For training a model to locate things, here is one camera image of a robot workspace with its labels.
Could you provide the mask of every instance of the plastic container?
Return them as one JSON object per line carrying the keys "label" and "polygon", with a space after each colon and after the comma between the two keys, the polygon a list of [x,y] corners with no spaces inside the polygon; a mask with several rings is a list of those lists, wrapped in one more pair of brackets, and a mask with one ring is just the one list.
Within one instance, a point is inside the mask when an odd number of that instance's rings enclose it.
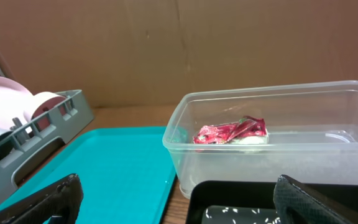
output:
{"label": "plastic container", "polygon": [[[192,144],[203,125],[264,118],[269,143]],[[209,91],[186,95],[163,137],[180,188],[206,180],[358,185],[358,81]]]}

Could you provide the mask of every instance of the brown wall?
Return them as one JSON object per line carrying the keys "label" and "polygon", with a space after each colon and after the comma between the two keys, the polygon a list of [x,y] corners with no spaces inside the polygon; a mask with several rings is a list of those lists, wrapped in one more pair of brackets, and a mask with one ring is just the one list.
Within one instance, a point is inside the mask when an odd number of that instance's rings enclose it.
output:
{"label": "brown wall", "polygon": [[0,53],[33,92],[93,106],[358,80],[358,1],[0,0]]}

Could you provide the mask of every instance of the teal tray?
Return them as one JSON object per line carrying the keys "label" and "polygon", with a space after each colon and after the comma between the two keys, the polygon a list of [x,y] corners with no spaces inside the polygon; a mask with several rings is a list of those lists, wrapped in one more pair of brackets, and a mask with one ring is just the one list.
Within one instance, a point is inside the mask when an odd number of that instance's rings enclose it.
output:
{"label": "teal tray", "polygon": [[84,199],[76,223],[159,223],[175,178],[165,127],[96,129],[74,140],[0,210],[76,173]]}

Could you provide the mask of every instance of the red candy wrapper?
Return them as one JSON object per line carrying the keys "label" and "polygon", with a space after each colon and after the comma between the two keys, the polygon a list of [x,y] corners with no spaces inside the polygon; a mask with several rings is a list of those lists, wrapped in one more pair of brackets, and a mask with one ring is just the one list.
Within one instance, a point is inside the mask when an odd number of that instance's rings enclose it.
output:
{"label": "red candy wrapper", "polygon": [[195,144],[225,144],[233,139],[266,135],[266,124],[263,119],[244,116],[235,123],[203,126],[193,137],[193,142]]}

